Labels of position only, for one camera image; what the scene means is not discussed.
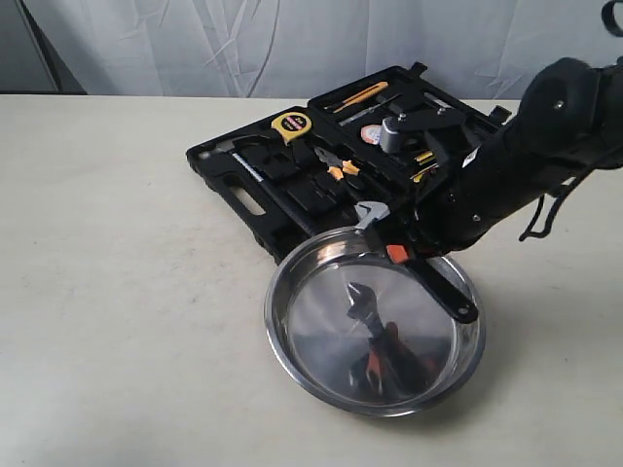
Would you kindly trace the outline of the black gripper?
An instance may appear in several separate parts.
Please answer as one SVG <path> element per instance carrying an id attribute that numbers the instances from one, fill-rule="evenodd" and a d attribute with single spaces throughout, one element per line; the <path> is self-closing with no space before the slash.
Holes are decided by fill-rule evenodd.
<path id="1" fill-rule="evenodd" d="M 464 250 L 495 224 L 550 188 L 548 134 L 512 121 L 472 143 L 459 126 L 430 129 L 424 141 L 438 164 L 416 184 L 408 238 L 416 256 Z M 410 259 L 405 245 L 388 244 L 394 264 Z"/>

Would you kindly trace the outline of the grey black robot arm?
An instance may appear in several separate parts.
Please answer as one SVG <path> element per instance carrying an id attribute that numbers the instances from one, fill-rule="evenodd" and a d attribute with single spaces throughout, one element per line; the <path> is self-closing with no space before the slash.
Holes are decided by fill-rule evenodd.
<path id="1" fill-rule="evenodd" d="M 593 172 L 622 166 L 622 63 L 592 67 L 563 57 L 535 75 L 516 114 L 495 109 L 486 137 L 466 107 L 435 107 L 384 119 L 381 147 L 421 143 L 433 161 L 418 171 L 403 232 L 415 257 L 469 248 L 531 202 L 521 240 L 544 238 L 569 195 Z"/>

